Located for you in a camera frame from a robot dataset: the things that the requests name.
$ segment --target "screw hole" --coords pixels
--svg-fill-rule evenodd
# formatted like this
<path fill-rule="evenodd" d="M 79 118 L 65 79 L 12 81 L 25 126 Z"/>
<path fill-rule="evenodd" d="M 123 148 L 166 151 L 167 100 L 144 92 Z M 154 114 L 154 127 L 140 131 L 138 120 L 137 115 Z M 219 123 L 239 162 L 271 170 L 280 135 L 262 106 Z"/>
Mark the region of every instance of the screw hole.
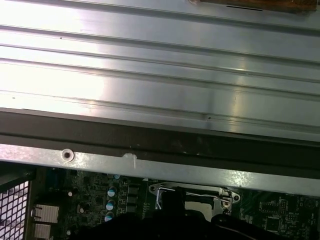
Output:
<path fill-rule="evenodd" d="M 70 156 L 71 156 L 70 152 L 65 152 L 65 153 L 64 153 L 64 157 L 65 157 L 66 159 L 70 158 Z"/>

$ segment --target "circuit board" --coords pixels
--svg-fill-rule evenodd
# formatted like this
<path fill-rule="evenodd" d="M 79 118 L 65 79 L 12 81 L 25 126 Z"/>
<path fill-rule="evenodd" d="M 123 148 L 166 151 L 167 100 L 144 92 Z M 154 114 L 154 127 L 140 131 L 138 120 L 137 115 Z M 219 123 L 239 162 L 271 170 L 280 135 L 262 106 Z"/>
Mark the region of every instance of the circuit board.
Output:
<path fill-rule="evenodd" d="M 94 227 L 123 213 L 147 217 L 156 207 L 149 186 L 155 179 L 52 169 L 46 171 L 46 192 L 39 202 L 60 207 L 53 226 L 55 240 Z M 320 198 L 247 189 L 232 189 L 241 196 L 231 215 L 293 240 L 317 240 Z"/>

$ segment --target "chip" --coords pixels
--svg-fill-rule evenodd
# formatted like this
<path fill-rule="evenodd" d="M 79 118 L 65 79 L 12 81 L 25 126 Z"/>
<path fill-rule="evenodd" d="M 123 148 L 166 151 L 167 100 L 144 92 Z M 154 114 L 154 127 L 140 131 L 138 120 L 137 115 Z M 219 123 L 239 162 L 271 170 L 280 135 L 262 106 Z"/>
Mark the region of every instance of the chip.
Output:
<path fill-rule="evenodd" d="M 104 203 L 104 199 L 103 199 L 103 197 L 97 196 L 97 197 L 95 198 L 95 202 L 96 202 L 97 204 L 103 204 L 103 203 Z"/>
<path fill-rule="evenodd" d="M 265 230 L 270 232 L 278 232 L 279 230 L 279 218 L 268 217 L 266 220 Z"/>

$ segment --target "electronic component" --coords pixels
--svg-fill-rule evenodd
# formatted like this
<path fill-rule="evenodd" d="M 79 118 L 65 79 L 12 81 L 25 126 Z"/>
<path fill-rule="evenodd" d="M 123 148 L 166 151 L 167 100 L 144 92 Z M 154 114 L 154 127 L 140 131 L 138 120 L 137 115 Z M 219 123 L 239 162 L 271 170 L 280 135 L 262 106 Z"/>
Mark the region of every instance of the electronic component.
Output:
<path fill-rule="evenodd" d="M 279 224 L 280 224 L 279 218 L 268 217 L 266 219 L 265 230 L 270 232 L 278 232 Z"/>
<path fill-rule="evenodd" d="M 161 198 L 163 192 L 174 192 L 176 188 L 183 188 L 185 190 L 186 202 L 210 204 L 212 206 L 211 215 L 205 213 L 208 219 L 211 219 L 213 216 L 218 214 L 231 214 L 232 205 L 238 203 L 241 199 L 237 193 L 227 188 L 178 182 L 162 182 L 149 186 L 150 193 L 156 195 L 155 207 L 157 209 L 162 208 Z"/>
<path fill-rule="evenodd" d="M 109 188 L 107 194 L 110 198 L 112 198 L 116 195 L 116 191 L 117 191 L 117 189 L 114 186 L 112 186 Z"/>
<path fill-rule="evenodd" d="M 50 239 L 51 225 L 47 224 L 35 224 L 34 226 L 34 238 L 36 239 Z"/>
<path fill-rule="evenodd" d="M 115 215 L 114 215 L 114 213 L 113 212 L 108 212 L 107 214 L 106 214 L 106 216 L 104 217 L 104 221 L 105 222 L 108 222 L 108 221 L 110 221 L 111 219 L 113 219 L 115 217 Z"/>
<path fill-rule="evenodd" d="M 107 209 L 108 211 L 112 211 L 115 207 L 115 201 L 110 200 L 108 201 L 108 203 L 105 205 L 105 209 Z"/>
<path fill-rule="evenodd" d="M 276 203 L 262 202 L 260 203 L 260 211 L 263 213 L 278 213 L 279 205 Z"/>
<path fill-rule="evenodd" d="M 97 196 L 97 197 L 95 198 L 95 202 L 96 202 L 97 204 L 103 204 L 103 203 L 104 203 L 104 198 L 101 197 L 101 196 Z"/>
<path fill-rule="evenodd" d="M 135 213 L 137 211 L 137 206 L 135 205 L 127 205 L 125 208 L 127 213 Z"/>
<path fill-rule="evenodd" d="M 73 197 L 73 196 L 75 196 L 75 195 L 78 194 L 78 193 L 79 193 L 79 190 L 78 190 L 77 188 L 74 188 L 74 189 L 68 191 L 68 196 L 69 196 L 69 197 Z"/>
<path fill-rule="evenodd" d="M 128 196 L 126 199 L 127 204 L 137 204 L 138 198 L 136 196 Z"/>
<path fill-rule="evenodd" d="M 36 222 L 52 223 L 58 222 L 59 207 L 37 204 L 34 207 L 34 220 Z"/>
<path fill-rule="evenodd" d="M 137 187 L 136 185 L 129 185 L 128 187 L 128 194 L 129 195 L 138 195 L 139 192 L 139 187 Z"/>

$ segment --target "ribbed metal panel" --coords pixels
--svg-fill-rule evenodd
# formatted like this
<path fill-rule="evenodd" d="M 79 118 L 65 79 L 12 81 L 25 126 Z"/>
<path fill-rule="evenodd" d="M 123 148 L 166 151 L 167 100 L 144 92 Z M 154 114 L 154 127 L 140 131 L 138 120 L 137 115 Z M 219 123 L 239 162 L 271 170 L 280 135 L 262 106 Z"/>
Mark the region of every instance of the ribbed metal panel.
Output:
<path fill-rule="evenodd" d="M 0 107 L 320 142 L 320 13 L 0 2 Z"/>

